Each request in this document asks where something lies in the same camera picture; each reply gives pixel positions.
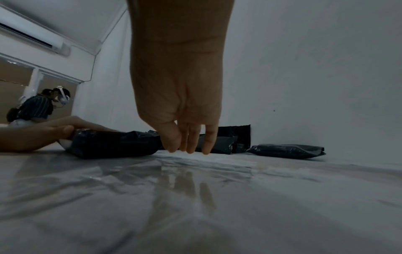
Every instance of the white air conditioner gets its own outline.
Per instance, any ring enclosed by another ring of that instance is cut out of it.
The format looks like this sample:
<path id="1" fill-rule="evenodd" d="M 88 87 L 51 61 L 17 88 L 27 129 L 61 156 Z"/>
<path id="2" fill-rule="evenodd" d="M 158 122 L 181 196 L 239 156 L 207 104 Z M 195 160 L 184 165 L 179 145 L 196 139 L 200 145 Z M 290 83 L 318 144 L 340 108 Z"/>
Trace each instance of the white air conditioner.
<path id="1" fill-rule="evenodd" d="M 0 30 L 58 54 L 65 56 L 70 54 L 70 46 L 64 42 L 63 37 L 2 7 L 0 7 Z"/>

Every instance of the wall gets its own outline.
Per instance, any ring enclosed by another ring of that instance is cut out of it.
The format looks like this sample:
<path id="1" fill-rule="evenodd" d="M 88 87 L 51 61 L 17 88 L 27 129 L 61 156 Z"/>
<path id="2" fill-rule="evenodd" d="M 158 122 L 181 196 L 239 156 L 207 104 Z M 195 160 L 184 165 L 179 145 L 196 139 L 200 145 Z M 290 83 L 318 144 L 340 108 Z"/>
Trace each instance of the wall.
<path id="1" fill-rule="evenodd" d="M 251 124 L 253 144 L 318 145 L 324 159 L 402 164 L 401 12 L 399 0 L 236 1 L 220 125 Z M 147 130 L 123 26 L 96 59 L 83 111 L 120 130 Z"/>
<path id="2" fill-rule="evenodd" d="M 0 54 L 10 56 L 78 80 L 91 78 L 94 55 L 75 46 L 69 56 L 62 56 L 28 41 L 0 31 Z"/>

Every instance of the black plastic bag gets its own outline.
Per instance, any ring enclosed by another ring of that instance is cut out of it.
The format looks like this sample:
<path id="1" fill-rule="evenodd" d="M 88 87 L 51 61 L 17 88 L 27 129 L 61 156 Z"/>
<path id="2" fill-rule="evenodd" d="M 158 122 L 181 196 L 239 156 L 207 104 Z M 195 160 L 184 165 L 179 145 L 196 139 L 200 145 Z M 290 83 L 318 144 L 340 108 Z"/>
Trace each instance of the black plastic bag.
<path id="1" fill-rule="evenodd" d="M 233 144 L 232 153 L 244 153 L 251 145 L 251 125 L 223 126 L 218 128 L 218 137 L 235 137 L 237 142 Z"/>
<path id="2" fill-rule="evenodd" d="M 196 152 L 202 151 L 205 136 L 200 135 Z M 217 137 L 214 147 L 211 150 L 212 154 L 232 154 L 233 144 L 236 143 L 237 137 Z"/>
<path id="3" fill-rule="evenodd" d="M 252 146 L 247 152 L 261 156 L 288 159 L 309 159 L 326 154 L 324 153 L 324 148 L 319 146 L 271 144 Z"/>
<path id="4" fill-rule="evenodd" d="M 154 133 L 78 130 L 66 150 L 83 159 L 101 159 L 151 155 L 161 147 Z"/>

